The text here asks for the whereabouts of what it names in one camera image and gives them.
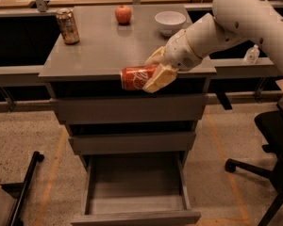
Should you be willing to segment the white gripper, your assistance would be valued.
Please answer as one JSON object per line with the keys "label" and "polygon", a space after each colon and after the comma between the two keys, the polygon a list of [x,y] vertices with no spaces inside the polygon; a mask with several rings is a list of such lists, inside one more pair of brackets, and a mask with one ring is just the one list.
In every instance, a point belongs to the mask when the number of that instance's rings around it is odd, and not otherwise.
{"label": "white gripper", "polygon": [[165,47],[159,47],[145,60],[145,65],[159,65],[142,89],[148,93],[163,89],[176,80],[177,69],[189,71],[201,62],[202,58],[190,47],[187,30],[181,29],[170,37]]}

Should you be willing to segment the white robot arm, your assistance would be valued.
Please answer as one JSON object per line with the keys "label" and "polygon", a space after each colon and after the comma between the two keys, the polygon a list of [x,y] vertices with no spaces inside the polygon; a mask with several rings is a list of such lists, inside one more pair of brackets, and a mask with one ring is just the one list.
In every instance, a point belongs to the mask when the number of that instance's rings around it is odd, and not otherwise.
{"label": "white robot arm", "polygon": [[143,90],[156,92],[212,53],[253,42],[283,74],[283,17],[268,0],[213,0],[212,12],[171,36],[145,61],[157,66]]}

